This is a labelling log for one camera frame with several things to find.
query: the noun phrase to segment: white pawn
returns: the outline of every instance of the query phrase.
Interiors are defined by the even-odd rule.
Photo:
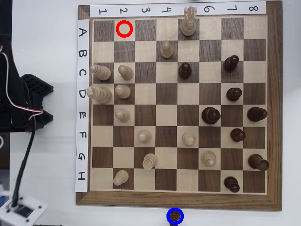
[[[216,155],[212,151],[205,151],[201,155],[201,161],[205,166],[214,166],[216,162]]]
[[[100,104],[105,104],[111,99],[111,91],[107,87],[90,86],[87,88],[89,98],[96,100]]]
[[[127,99],[131,95],[131,90],[128,86],[119,85],[115,87],[115,92],[122,99]]]
[[[125,65],[120,65],[118,68],[118,72],[120,73],[121,77],[125,80],[130,80],[134,75],[132,68]]]
[[[164,58],[170,58],[174,54],[174,48],[169,41],[163,42],[160,53]]]
[[[115,117],[122,122],[126,122],[130,119],[130,113],[127,109],[119,109],[115,112]]]
[[[151,140],[151,133],[144,129],[138,133],[138,140],[144,144],[148,143]]]
[[[102,81],[106,81],[108,80],[111,75],[112,72],[108,67],[105,66],[100,66],[100,65],[92,65],[90,67],[91,72],[100,80]]]
[[[196,137],[192,133],[184,133],[182,136],[182,141],[187,146],[192,146],[196,142]]]
[[[122,185],[125,182],[127,182],[128,177],[129,177],[128,172],[126,172],[125,170],[121,170],[118,173],[116,173],[116,176],[113,179],[113,183],[116,186]]]

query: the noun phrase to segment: dark square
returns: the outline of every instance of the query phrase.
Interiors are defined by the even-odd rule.
[[[156,20],[136,20],[136,41],[155,41],[156,31]]]
[[[115,42],[115,63],[135,62],[135,42],[116,41]]]
[[[135,147],[134,148],[134,168],[143,169],[142,163],[147,154],[155,154],[154,147]]]
[[[244,127],[244,148],[265,148],[265,127]]]
[[[265,193],[265,171],[244,171],[243,192]]]
[[[243,126],[243,105],[222,105],[222,126]]]
[[[156,83],[156,63],[135,63],[135,83]]]
[[[158,105],[176,105],[178,103],[178,84],[157,84],[156,93]]]
[[[199,40],[199,19],[196,19],[197,29],[192,36],[185,36],[181,32],[181,24],[183,19],[178,20],[178,40]]]
[[[199,44],[201,62],[222,60],[222,40],[201,40]]]
[[[177,169],[198,170],[198,148],[177,148]]]
[[[114,147],[134,147],[134,126],[114,126]]]
[[[178,126],[199,126],[198,105],[178,105]]]
[[[113,183],[113,179],[115,178],[116,174],[121,170],[125,170],[126,172],[128,172],[128,180],[124,184],[116,186]],[[114,168],[113,169],[113,179],[112,179],[113,189],[122,189],[122,190],[133,190],[134,189],[134,169]]]
[[[265,83],[244,83],[244,104],[265,105]]]
[[[177,127],[156,126],[156,147],[177,147]]]
[[[184,62],[178,62],[178,68]],[[178,83],[199,83],[199,62],[188,62],[191,66],[191,75],[187,79],[182,79],[178,74]]]
[[[155,126],[156,106],[135,105],[135,126]]]
[[[94,41],[114,41],[115,23],[110,21],[94,21]]]
[[[244,61],[265,61],[266,40],[245,39],[244,40]]]
[[[92,149],[93,168],[113,167],[113,147],[93,147]]]
[[[244,19],[222,18],[222,39],[244,39]]]
[[[221,127],[200,126],[198,128],[198,147],[221,148]]]
[[[174,54],[166,59],[161,55],[160,48],[164,41],[157,41],[157,62],[178,62],[178,41],[169,41],[174,48]]]
[[[220,83],[201,83],[199,85],[199,104],[220,105],[221,92]]]
[[[243,149],[222,148],[221,170],[243,170]]]
[[[221,191],[221,171],[220,170],[199,170],[198,190],[200,192],[220,192]]]
[[[156,169],[156,190],[176,191],[177,190],[177,170],[176,169]]]
[[[114,89],[118,85],[128,86],[131,90],[131,95],[127,99],[120,98],[116,93],[114,93],[114,104],[115,105],[134,105],[135,104],[135,84],[115,84]]]
[[[114,105],[93,105],[93,125],[114,125]]]
[[[224,69],[222,62],[222,83],[243,83],[244,82],[244,62],[240,61],[232,72]]]
[[[100,84],[100,83],[114,83],[114,63],[94,63],[95,65],[105,66],[110,69],[111,71],[111,77],[106,80],[102,81],[98,79],[96,76],[93,76],[93,83],[94,84]]]

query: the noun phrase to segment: light square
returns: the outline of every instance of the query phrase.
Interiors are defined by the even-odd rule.
[[[222,40],[222,61],[237,55],[239,61],[244,60],[244,40]]]
[[[199,19],[200,40],[221,40],[222,19],[214,17],[201,17]]]
[[[199,62],[199,40],[178,41],[179,62]]]
[[[114,62],[114,42],[93,42],[93,62],[113,63]]]
[[[156,62],[157,42],[156,41],[136,41],[135,61],[136,62]]]
[[[156,105],[156,126],[177,126],[177,105]]]
[[[135,104],[155,105],[156,84],[135,84]]]
[[[177,83],[178,63],[157,62],[156,83]]]
[[[177,148],[176,147],[156,147],[158,163],[156,169],[176,169],[177,168]]]
[[[191,133],[195,136],[196,142],[192,146],[187,146],[183,143],[182,137],[184,133]],[[177,127],[177,147],[198,147],[198,126],[178,126]]]
[[[198,170],[177,169],[177,191],[198,191]]]
[[[198,105],[199,84],[178,83],[178,105]]]

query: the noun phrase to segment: chess piece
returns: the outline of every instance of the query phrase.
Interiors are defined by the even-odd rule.
[[[111,70],[108,67],[100,65],[92,65],[91,72],[100,80],[106,81],[111,77]]]
[[[214,166],[216,162],[216,155],[212,151],[205,151],[201,154],[201,161],[205,166]]]
[[[221,118],[220,112],[213,108],[213,107],[207,107],[202,112],[202,119],[207,124],[215,124],[218,122],[218,120]]]
[[[269,162],[258,154],[252,154],[248,159],[248,163],[253,169],[260,171],[267,171],[269,169]]]
[[[160,47],[160,53],[164,58],[170,58],[174,54],[174,48],[169,41],[163,42]]]
[[[228,57],[224,62],[224,69],[228,72],[232,72],[239,63],[239,58],[236,55]]]
[[[120,65],[118,67],[118,72],[124,80],[130,80],[134,75],[132,68],[125,65]]]
[[[241,95],[243,95],[243,91],[240,88],[231,88],[227,92],[227,98],[230,101],[237,101]]]
[[[115,117],[121,122],[127,122],[130,119],[130,113],[127,109],[119,109],[115,112]]]
[[[116,186],[122,185],[127,182],[128,177],[128,172],[126,172],[125,170],[118,171],[118,173],[116,173],[115,175],[115,178],[113,179],[113,183]]]
[[[182,79],[187,79],[191,75],[191,65],[187,62],[183,63],[179,68],[179,75]]]
[[[127,99],[131,95],[131,90],[128,86],[118,85],[115,87],[115,92],[122,99]]]
[[[252,107],[247,112],[247,117],[251,121],[260,121],[268,116],[267,110],[259,107]]]
[[[232,140],[239,142],[243,141],[246,138],[246,134],[241,129],[236,128],[231,131],[230,137],[232,138]]]
[[[150,170],[150,169],[152,169],[156,166],[157,162],[158,162],[157,156],[155,156],[154,154],[149,153],[144,157],[142,166],[146,170]]]
[[[197,30],[196,23],[197,8],[189,7],[184,9],[184,20],[181,24],[181,32],[185,36],[192,36]]]
[[[107,87],[90,86],[87,88],[89,98],[96,100],[100,104],[105,104],[111,99],[111,91]]]
[[[240,190],[238,181],[234,177],[228,177],[224,180],[224,184],[226,188],[228,188],[231,192],[237,193]]]
[[[192,133],[186,132],[182,136],[182,142],[187,146],[192,146],[196,142],[196,137]]]
[[[144,144],[148,143],[151,140],[151,133],[144,129],[138,133],[138,140]]]

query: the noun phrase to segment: wooden board border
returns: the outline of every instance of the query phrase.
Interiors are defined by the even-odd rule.
[[[79,20],[90,19],[90,6],[79,6]],[[282,210],[282,1],[267,1],[268,15],[268,159],[267,195],[90,191],[76,193],[77,205],[178,207],[226,210]]]

